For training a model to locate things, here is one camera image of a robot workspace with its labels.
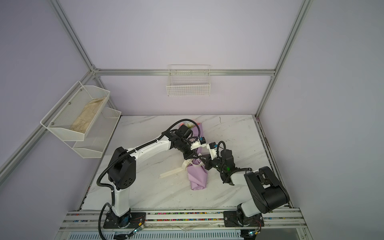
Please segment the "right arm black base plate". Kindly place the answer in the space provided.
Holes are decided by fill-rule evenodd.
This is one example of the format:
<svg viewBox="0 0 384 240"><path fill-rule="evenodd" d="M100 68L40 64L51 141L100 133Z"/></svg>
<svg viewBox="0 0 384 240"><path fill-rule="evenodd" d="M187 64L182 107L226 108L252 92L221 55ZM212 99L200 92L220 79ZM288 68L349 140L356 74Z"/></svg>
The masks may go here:
<svg viewBox="0 0 384 240"><path fill-rule="evenodd" d="M225 227L263 227L264 219L262 214L257 214L252 217L246 217L240 211L224 211Z"/></svg>

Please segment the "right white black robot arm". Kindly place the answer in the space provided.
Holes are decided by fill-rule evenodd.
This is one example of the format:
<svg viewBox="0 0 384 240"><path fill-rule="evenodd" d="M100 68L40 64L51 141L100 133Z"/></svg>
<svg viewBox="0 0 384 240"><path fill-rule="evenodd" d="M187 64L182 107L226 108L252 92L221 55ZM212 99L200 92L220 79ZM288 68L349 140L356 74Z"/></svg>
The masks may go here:
<svg viewBox="0 0 384 240"><path fill-rule="evenodd" d="M216 169L223 184L247 187L251 198L238 205L246 218L266 214L290 201L289 194L271 168L265 166L256 171L238 168L231 150L214 151L214 155L198 155L206 170Z"/></svg>

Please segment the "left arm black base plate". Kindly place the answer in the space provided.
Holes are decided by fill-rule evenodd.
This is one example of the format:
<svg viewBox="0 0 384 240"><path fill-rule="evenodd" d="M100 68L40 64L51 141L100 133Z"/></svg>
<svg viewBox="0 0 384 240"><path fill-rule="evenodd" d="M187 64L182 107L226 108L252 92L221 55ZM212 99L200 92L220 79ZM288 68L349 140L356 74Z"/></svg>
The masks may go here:
<svg viewBox="0 0 384 240"><path fill-rule="evenodd" d="M145 212L127 212L121 217L109 211L104 222L104 229L136 229L145 223L147 214Z"/></svg>

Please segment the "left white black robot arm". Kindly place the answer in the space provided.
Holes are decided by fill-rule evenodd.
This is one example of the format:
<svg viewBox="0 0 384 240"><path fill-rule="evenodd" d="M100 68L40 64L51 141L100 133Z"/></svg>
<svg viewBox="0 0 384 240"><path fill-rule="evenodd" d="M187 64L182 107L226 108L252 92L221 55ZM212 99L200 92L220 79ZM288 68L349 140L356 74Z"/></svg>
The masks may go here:
<svg viewBox="0 0 384 240"><path fill-rule="evenodd" d="M102 229L131 229L128 234L118 235L127 240L145 226L146 214L133 213L129 203L130 187L137 176L137 163L171 150L177 149L185 160L198 157L197 148L204 143L199 125L190 119L181 119L172 124L154 140L138 147L117 148L108 164L97 178L97 186L109 188L111 202L105 203L98 218L98 233L105 239Z"/></svg>

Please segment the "pink purple wrapping paper sheet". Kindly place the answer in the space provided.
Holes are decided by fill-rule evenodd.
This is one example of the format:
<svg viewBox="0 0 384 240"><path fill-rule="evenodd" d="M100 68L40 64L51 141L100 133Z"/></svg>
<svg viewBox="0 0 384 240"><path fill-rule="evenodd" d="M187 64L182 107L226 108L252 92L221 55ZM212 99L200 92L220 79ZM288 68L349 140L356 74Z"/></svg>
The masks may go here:
<svg viewBox="0 0 384 240"><path fill-rule="evenodd" d="M194 124L190 122L184 122L183 124L192 129L193 137L198 136L198 128ZM202 124L198 123L198 126L200 128L200 136L204 137ZM203 149L200 147L196 150L197 154L200 156ZM188 179L190 181L191 190L204 190L207 187L208 172L200 159L185 160L182 164L182 169L188 172Z"/></svg>

